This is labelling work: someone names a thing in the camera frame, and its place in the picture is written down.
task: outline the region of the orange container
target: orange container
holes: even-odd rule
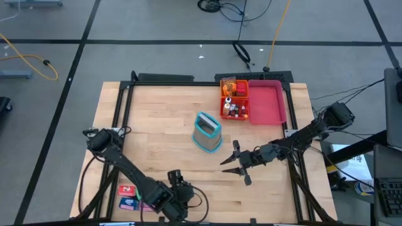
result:
[[[236,94],[234,94],[232,97],[247,99],[249,97],[249,83],[247,82],[247,80],[236,80],[236,86],[241,86],[240,84],[246,85],[246,94],[243,96],[237,96]],[[226,97],[224,94],[224,90],[223,90],[223,81],[222,80],[220,81],[220,96]]]
[[[238,98],[238,97],[231,97],[232,98],[232,102],[231,104],[236,104],[239,107],[239,117],[235,117],[235,116],[224,116],[223,115],[223,110],[224,110],[224,105],[225,105],[225,97],[220,98],[220,117],[223,119],[233,119],[233,120],[240,120],[240,121],[244,121],[246,120],[248,117],[250,117],[250,111],[249,111],[249,101],[247,99],[244,98]],[[244,117],[243,114],[241,114],[241,106],[244,106],[246,108],[246,115],[248,115],[248,117]]]

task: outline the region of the concrete floor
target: concrete floor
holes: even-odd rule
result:
[[[243,1],[228,1],[242,7]],[[370,0],[389,41],[402,41],[398,0]],[[9,39],[80,40],[95,0],[64,1],[62,8],[22,9],[17,18],[0,23]],[[197,8],[196,0],[102,0],[89,33],[91,40],[233,40],[239,23],[219,13]],[[249,1],[250,18],[267,6]],[[268,12],[242,29],[242,40],[272,40],[286,5],[273,0]],[[0,18],[16,10],[0,1]],[[226,12],[235,18],[236,15]],[[282,25],[281,41],[374,41],[381,42],[363,0],[292,1]],[[13,100],[14,110],[0,129],[0,225],[12,224],[41,151],[58,100],[70,71],[78,44],[16,44],[21,53],[37,54],[51,61],[60,79],[47,81],[34,74],[31,80],[0,80],[0,96]],[[0,44],[0,57],[14,55]],[[254,72],[261,71],[270,46],[248,45]],[[393,47],[402,59],[402,47]],[[41,62],[33,65],[53,76]],[[310,97],[377,81],[392,67],[383,46],[276,46],[271,69],[291,70],[295,82],[307,83]],[[0,69],[26,68],[21,60],[0,61]],[[72,81],[62,116],[41,172],[24,222],[67,219],[84,158],[81,131],[92,125],[103,81],[127,80],[138,73],[194,75],[196,81],[213,81],[216,73],[246,72],[231,45],[85,45]],[[317,108],[341,96],[313,101]],[[385,128],[384,87],[378,84],[348,105],[356,116],[350,132],[371,133]],[[333,133],[329,141],[358,141]],[[335,195],[339,219],[367,225],[369,206]]]

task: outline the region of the pink tray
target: pink tray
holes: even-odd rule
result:
[[[280,125],[286,122],[280,81],[250,80],[249,106],[251,124]]]

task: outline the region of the wooden table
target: wooden table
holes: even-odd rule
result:
[[[118,88],[119,82],[103,84],[94,127],[111,126]],[[306,84],[292,83],[291,94],[297,124],[302,128],[313,119]],[[199,187],[208,196],[210,212],[206,222],[247,223],[250,218],[256,218],[257,223],[297,223],[286,161],[276,159],[265,167],[249,169],[253,180],[251,186],[244,184],[243,177],[221,172],[238,166],[238,163],[219,165],[232,154],[233,140],[239,141],[242,150],[253,150],[255,146],[282,138],[283,129],[281,126],[256,126],[249,121],[222,120],[219,117],[219,96],[219,87],[135,86],[128,120],[128,126],[133,131],[126,137],[123,153],[145,175],[164,181],[167,185],[167,172],[180,169],[186,181]],[[200,150],[190,137],[195,116],[201,110],[222,124],[224,143],[214,154]],[[288,125],[291,128],[289,113]],[[313,146],[320,148],[316,142]],[[87,151],[83,168],[91,157],[92,154]],[[322,155],[308,150],[304,157],[312,193],[327,213],[336,219]],[[94,161],[84,179],[83,207],[98,190],[101,173],[102,163]],[[120,173],[119,185],[127,184],[131,182]],[[79,187],[71,216],[78,215],[78,190]],[[308,219],[305,198],[301,190],[299,193],[303,218]],[[104,196],[101,216],[106,214],[108,194],[107,191]],[[139,221],[139,211],[121,210],[118,207],[120,199],[116,196],[112,220]],[[198,202],[199,199],[195,197],[190,204],[196,205]],[[205,209],[205,202],[200,207],[190,209],[187,220],[201,219]],[[144,212],[144,220],[157,222],[158,216],[153,212]]]

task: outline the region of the keyboard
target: keyboard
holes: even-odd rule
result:
[[[402,217],[402,178],[378,178],[376,184],[385,216]]]

